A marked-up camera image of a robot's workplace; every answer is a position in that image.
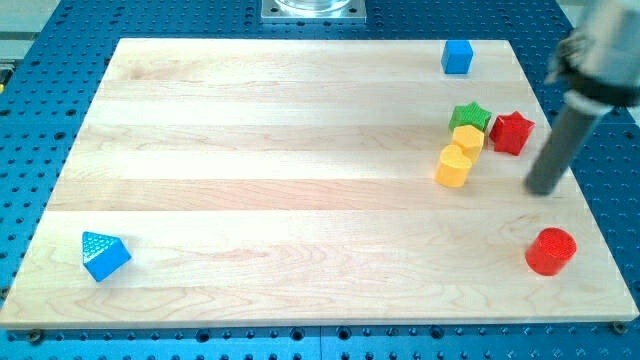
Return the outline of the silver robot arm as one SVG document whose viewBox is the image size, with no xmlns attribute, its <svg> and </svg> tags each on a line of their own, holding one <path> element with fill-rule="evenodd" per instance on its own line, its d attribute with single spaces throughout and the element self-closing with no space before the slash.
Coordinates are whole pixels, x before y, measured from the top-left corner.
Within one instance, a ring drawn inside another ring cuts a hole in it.
<svg viewBox="0 0 640 360">
<path fill-rule="evenodd" d="M 639 105 L 639 0 L 594 0 L 551 57 L 548 80 L 615 107 Z"/>
</svg>

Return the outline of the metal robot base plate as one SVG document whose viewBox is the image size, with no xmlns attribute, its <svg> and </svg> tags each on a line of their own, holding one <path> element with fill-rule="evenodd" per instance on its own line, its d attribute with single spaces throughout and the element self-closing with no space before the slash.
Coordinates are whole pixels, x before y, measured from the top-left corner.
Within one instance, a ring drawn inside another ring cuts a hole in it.
<svg viewBox="0 0 640 360">
<path fill-rule="evenodd" d="M 365 0 L 262 0 L 263 21 L 356 21 L 367 18 Z"/>
</svg>

